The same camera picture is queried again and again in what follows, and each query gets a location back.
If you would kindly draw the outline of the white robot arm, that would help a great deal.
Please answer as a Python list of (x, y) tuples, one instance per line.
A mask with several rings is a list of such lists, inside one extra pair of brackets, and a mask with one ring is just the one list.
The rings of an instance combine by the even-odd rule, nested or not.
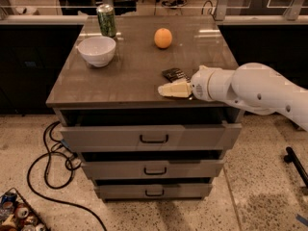
[(308, 131), (308, 90), (297, 86), (271, 67), (248, 63), (235, 70), (201, 65), (185, 79), (158, 87), (161, 96), (223, 102), (260, 116), (279, 113)]

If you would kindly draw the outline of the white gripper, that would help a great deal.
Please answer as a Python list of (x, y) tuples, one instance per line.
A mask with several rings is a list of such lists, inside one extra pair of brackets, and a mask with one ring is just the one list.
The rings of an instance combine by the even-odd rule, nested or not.
[(212, 75), (217, 71), (216, 67), (201, 65), (191, 78), (191, 83), (186, 81), (173, 82), (158, 87), (158, 93), (166, 97), (187, 98), (191, 94), (195, 98), (212, 102), (213, 98), (209, 93), (209, 84)]

